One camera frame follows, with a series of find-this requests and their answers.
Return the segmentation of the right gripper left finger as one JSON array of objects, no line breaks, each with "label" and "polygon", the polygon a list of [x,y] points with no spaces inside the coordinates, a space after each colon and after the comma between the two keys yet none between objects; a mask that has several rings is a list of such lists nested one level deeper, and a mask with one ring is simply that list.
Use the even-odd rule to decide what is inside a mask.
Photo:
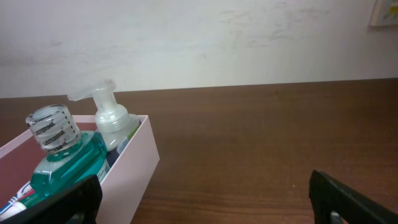
[{"label": "right gripper left finger", "polygon": [[96,175],[90,175],[69,188],[5,220],[10,224],[95,223],[103,193]]}]

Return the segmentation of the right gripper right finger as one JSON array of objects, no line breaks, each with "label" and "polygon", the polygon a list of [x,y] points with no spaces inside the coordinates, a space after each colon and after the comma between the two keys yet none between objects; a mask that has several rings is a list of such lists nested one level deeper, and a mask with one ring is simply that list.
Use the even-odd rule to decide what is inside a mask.
[{"label": "right gripper right finger", "polygon": [[309,198],[316,224],[397,223],[396,213],[322,171],[312,171]]}]

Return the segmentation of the teal mouthwash bottle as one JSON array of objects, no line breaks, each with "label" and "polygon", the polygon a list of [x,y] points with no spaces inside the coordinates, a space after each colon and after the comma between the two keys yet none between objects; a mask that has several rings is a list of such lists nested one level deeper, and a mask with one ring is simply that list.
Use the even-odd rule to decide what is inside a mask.
[{"label": "teal mouthwash bottle", "polygon": [[55,195],[89,175],[102,181],[108,174],[102,135],[80,130],[65,105],[40,108],[25,122],[45,153],[30,181],[39,197]]}]

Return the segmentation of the green white toothpaste tube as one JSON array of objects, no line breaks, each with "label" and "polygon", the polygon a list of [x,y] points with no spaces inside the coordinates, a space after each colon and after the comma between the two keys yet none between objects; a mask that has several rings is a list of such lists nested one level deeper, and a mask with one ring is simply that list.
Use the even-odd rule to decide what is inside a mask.
[{"label": "green white toothpaste tube", "polygon": [[40,202],[40,196],[33,190],[19,200],[12,199],[1,209],[1,221],[4,221]]}]

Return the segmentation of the blue white toothbrush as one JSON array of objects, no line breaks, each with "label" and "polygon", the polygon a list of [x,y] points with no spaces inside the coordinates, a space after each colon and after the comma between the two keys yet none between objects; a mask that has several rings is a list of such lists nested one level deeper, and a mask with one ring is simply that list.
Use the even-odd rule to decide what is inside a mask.
[{"label": "blue white toothbrush", "polygon": [[1,209],[1,221],[10,218],[24,210],[27,207],[22,203],[22,199],[34,193],[30,182],[26,183],[19,191],[13,196],[8,203]]}]

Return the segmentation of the white spray bottle blue base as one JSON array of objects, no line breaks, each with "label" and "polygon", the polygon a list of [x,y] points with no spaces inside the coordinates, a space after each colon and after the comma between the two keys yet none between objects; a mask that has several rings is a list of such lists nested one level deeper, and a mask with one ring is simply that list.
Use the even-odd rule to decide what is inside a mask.
[{"label": "white spray bottle blue base", "polygon": [[130,114],[127,109],[117,103],[114,96],[116,85],[112,80],[102,80],[76,93],[67,95],[70,101],[92,98],[97,107],[95,123],[101,133],[106,147],[107,162],[112,166],[123,152],[130,139],[141,125],[141,119]]}]

